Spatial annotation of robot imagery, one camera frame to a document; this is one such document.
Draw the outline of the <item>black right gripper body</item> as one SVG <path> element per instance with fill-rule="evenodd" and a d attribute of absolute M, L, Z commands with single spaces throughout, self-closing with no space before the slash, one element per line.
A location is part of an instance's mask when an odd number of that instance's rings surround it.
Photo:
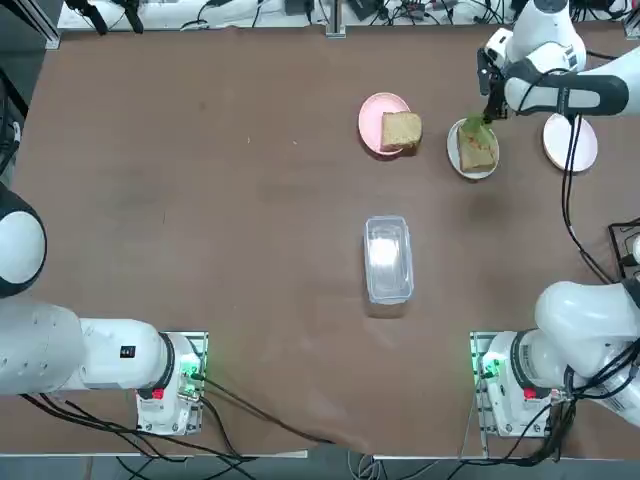
<path fill-rule="evenodd" d="M 506 100 L 505 94 L 506 79 L 499 68 L 496 66 L 491 67 L 490 75 L 490 94 L 502 94 L 504 97 L 504 118 L 508 117 L 509 104 Z"/>

